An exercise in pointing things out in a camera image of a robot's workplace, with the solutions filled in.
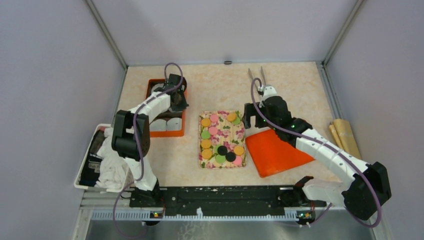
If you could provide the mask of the orange cookie box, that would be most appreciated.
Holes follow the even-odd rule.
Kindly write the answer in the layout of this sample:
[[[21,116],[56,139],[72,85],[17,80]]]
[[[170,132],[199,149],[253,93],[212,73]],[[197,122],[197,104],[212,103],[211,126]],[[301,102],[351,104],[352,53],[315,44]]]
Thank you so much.
[[[174,138],[185,135],[186,111],[167,110],[150,123],[152,138]]]

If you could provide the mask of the floral tray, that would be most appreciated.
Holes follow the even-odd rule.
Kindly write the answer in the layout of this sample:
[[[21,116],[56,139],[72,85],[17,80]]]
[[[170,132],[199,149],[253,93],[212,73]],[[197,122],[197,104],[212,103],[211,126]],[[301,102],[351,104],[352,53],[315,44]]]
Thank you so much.
[[[240,118],[241,122],[238,125],[233,125],[232,122],[227,121],[227,116],[229,113],[236,113],[237,117]],[[219,116],[219,121],[212,123],[209,127],[216,127],[218,129],[217,135],[210,135],[211,149],[213,151],[213,156],[210,159],[203,159],[201,156],[202,150],[201,147],[201,138],[202,131],[208,131],[209,127],[202,127],[201,120],[204,118],[210,118],[212,114],[217,114]],[[204,111],[199,115],[198,119],[198,165],[202,169],[217,170],[217,169],[237,169],[244,168],[247,164],[247,147],[246,147],[246,135],[245,127],[242,123],[242,114],[238,110],[217,110],[217,111]],[[232,162],[225,161],[223,164],[219,164],[215,161],[215,157],[218,155],[217,148],[219,146],[226,146],[228,152],[234,152],[234,147],[242,146],[244,147],[244,154],[241,155],[242,165],[235,166]]]

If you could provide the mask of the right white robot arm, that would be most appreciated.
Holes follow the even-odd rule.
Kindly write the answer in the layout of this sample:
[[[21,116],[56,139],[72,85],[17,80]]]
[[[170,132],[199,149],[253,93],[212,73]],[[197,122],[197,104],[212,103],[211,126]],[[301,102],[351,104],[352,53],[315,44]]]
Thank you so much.
[[[320,162],[339,181],[325,181],[305,176],[295,184],[293,200],[299,206],[323,201],[342,206],[357,220],[372,215],[382,217],[382,206],[392,196],[386,167],[380,162],[367,163],[337,147],[320,135],[302,118],[293,117],[288,105],[271,85],[259,87],[260,100],[244,104],[242,122],[256,128],[268,127],[280,142],[285,142]]]

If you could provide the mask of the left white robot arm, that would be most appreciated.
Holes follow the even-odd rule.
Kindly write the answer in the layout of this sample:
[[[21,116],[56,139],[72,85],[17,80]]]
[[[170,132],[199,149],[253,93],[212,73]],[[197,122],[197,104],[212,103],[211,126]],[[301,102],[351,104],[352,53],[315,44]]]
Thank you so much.
[[[119,110],[115,115],[111,147],[128,165],[135,187],[143,191],[141,200],[149,207],[160,202],[158,179],[147,155],[151,144],[150,124],[169,110],[183,112],[189,105],[185,97],[187,81],[181,75],[170,74],[162,87],[131,110]]]

